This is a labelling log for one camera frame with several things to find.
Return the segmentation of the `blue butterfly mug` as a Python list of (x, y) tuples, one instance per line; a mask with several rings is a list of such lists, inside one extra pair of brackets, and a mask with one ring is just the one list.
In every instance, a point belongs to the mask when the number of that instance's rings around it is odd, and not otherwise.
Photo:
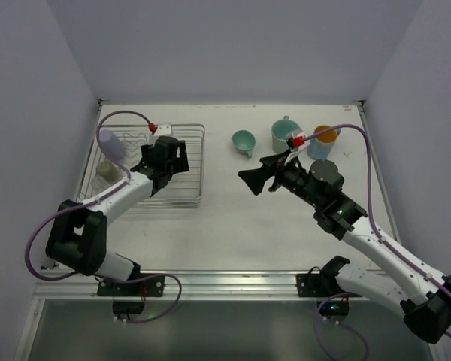
[(333, 129), (311, 139), (307, 147), (307, 155), (312, 160), (327, 159), (340, 133), (340, 129)]

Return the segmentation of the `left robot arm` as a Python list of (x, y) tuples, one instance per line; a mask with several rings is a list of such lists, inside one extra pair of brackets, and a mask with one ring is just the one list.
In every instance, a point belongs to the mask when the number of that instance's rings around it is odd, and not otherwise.
[(128, 283), (138, 265), (107, 249), (107, 228), (137, 203), (188, 172), (186, 142), (160, 136), (141, 148), (141, 161), (118, 184), (79, 204), (63, 202), (53, 221), (46, 255), (75, 272)]

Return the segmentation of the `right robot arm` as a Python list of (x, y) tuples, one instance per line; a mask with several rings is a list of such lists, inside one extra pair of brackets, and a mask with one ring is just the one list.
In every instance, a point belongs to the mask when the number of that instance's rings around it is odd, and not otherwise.
[(264, 157), (260, 162), (258, 169), (238, 172), (254, 195), (272, 180), (271, 192), (283, 187), (311, 205), (323, 231), (366, 255), (387, 275), (367, 275), (336, 257), (329, 262), (333, 287), (389, 308), (429, 344), (447, 335), (451, 327), (451, 274), (427, 265), (382, 233), (372, 216), (343, 192), (344, 177), (332, 161), (317, 160), (309, 170), (286, 154)]

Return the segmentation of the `tall green mug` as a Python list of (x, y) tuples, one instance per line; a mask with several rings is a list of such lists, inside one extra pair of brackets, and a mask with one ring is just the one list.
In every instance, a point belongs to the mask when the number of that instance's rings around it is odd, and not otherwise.
[(275, 121), (271, 127), (272, 150), (275, 153), (285, 152), (288, 150), (286, 139), (300, 132), (302, 132), (301, 127), (287, 115)]

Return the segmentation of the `small green teal cup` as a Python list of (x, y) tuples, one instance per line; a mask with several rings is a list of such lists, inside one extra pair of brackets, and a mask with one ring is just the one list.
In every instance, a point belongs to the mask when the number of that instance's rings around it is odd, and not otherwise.
[(236, 151), (248, 159), (252, 158), (256, 146), (255, 136), (247, 130), (238, 130), (232, 135), (232, 143)]

